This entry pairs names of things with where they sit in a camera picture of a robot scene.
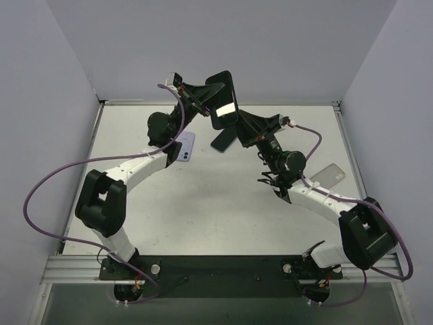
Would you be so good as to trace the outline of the black phone case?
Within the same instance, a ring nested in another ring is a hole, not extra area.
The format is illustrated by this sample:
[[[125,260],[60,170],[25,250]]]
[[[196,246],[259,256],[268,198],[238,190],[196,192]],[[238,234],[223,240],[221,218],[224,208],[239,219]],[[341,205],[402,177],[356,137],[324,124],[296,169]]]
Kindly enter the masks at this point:
[[[208,77],[206,85],[224,84],[224,87],[210,100],[210,116],[213,129],[221,130],[234,126],[238,120],[238,104],[232,74],[224,70]]]

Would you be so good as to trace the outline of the dark smartphone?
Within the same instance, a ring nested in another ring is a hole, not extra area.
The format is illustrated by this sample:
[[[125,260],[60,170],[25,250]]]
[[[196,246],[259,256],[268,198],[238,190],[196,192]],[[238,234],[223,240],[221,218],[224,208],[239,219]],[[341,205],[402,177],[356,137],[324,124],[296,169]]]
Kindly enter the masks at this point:
[[[224,153],[236,139],[237,133],[235,128],[226,128],[211,141],[210,147],[217,152]]]

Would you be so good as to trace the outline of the lilac phone case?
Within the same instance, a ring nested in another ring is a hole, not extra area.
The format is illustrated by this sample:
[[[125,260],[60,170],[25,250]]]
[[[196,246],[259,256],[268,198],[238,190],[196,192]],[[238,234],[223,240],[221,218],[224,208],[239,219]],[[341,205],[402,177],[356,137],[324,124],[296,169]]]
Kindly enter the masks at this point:
[[[190,131],[183,131],[177,138],[177,141],[181,143],[181,149],[179,151],[177,161],[189,162],[192,155],[193,145],[195,142],[196,134]]]

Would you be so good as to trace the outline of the beige phone case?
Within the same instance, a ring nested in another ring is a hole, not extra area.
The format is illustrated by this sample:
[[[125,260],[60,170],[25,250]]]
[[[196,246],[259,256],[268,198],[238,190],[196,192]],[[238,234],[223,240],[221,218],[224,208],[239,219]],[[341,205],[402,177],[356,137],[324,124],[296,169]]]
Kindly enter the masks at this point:
[[[331,189],[346,177],[345,172],[335,163],[329,164],[309,179],[322,188]]]

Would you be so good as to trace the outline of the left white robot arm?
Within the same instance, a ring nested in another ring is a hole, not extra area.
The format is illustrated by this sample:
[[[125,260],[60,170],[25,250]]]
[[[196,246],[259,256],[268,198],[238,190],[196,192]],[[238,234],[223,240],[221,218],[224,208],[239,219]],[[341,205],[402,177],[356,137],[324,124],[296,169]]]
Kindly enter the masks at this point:
[[[128,193],[150,175],[172,165],[180,151],[176,139],[197,114],[210,116],[211,103],[223,90],[223,83],[203,86],[166,83],[178,100],[173,111],[154,112],[147,120],[147,147],[106,171],[92,170],[84,180],[75,215],[99,238],[116,262],[115,271],[123,278],[132,278],[139,269],[138,250],[130,242],[123,224],[127,214]]]

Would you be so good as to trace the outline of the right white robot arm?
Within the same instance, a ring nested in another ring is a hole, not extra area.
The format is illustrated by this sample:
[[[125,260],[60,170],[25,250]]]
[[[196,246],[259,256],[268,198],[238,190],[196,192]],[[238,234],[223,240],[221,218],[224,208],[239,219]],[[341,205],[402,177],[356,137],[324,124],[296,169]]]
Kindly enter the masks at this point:
[[[304,253],[320,269],[351,263],[370,269],[397,244],[395,231],[372,198],[355,200],[339,196],[307,179],[308,157],[299,151],[283,150],[275,134],[285,126],[295,127],[280,114],[261,117],[240,110],[235,130],[244,148],[256,147],[268,171],[261,183],[271,186],[282,200],[304,207],[333,223],[340,230],[341,242],[318,243]]]

